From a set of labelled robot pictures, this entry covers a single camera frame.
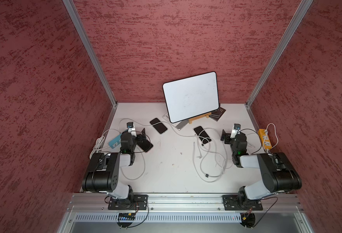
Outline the light case phone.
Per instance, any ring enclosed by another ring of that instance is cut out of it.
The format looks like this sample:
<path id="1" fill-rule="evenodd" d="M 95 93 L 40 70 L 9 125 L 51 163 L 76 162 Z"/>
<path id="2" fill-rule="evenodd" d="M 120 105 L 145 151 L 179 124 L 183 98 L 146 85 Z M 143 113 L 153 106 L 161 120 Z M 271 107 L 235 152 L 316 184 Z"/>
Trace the light case phone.
<path id="1" fill-rule="evenodd" d="M 150 124 L 160 135 L 168 130 L 168 128 L 158 118 L 152 119 Z"/>

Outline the pink case phone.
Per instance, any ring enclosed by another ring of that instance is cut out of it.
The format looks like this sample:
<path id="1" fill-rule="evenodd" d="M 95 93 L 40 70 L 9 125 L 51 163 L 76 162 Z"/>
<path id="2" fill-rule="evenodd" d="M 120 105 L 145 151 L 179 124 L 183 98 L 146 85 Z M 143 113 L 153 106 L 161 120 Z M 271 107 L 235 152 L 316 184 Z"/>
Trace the pink case phone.
<path id="1" fill-rule="evenodd" d="M 144 138 L 143 136 L 137 137 L 137 146 L 140 147 L 140 150 L 143 152 L 149 152 L 153 148 L 153 144 Z"/>

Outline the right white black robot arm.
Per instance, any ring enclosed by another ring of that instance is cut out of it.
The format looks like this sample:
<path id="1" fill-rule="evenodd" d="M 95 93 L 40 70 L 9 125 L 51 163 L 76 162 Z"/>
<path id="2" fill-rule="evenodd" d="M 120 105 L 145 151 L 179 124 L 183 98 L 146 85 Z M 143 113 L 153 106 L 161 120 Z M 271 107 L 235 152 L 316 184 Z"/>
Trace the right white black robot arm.
<path id="1" fill-rule="evenodd" d="M 222 131 L 220 140 L 228 144 L 232 151 L 233 164 L 238 168 L 259 169 L 261 180 L 242 186 L 238 192 L 240 207 L 253 207 L 260 200 L 276 193 L 299 190 L 302 180 L 297 171 L 282 153 L 247 153 L 247 136 L 236 130 L 234 137 Z"/>

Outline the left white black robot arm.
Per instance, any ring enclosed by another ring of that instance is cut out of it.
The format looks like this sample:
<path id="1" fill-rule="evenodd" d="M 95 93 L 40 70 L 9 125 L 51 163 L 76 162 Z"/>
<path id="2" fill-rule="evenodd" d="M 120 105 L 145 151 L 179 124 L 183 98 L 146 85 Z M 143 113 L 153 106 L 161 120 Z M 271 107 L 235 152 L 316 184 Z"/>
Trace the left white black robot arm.
<path id="1" fill-rule="evenodd" d="M 139 142 L 147 139 L 145 133 L 123 132 L 120 136 L 119 152 L 104 154 L 93 153 L 84 174 L 81 188 L 84 192 L 105 193 L 119 204 L 130 205 L 134 202 L 134 193 L 130 185 L 119 180 L 119 170 L 132 166 L 135 162 L 135 148 Z"/>

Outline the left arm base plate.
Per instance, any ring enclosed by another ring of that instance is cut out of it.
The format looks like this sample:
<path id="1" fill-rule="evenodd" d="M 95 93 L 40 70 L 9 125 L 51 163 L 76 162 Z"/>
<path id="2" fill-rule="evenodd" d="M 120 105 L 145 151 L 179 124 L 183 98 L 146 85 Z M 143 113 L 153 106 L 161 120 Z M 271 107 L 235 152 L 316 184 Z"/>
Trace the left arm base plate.
<path id="1" fill-rule="evenodd" d="M 108 210 L 146 210 L 148 195 L 134 194 L 125 200 L 110 200 Z"/>

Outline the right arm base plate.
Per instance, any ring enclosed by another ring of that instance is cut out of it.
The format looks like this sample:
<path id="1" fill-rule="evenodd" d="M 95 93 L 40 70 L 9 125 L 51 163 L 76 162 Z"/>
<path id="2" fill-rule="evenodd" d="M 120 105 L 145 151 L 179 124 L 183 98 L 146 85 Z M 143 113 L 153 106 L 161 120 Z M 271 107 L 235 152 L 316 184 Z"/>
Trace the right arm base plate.
<path id="1" fill-rule="evenodd" d="M 263 207 L 259 200 L 249 200 L 239 195 L 223 195 L 222 202 L 225 211 L 262 211 Z"/>

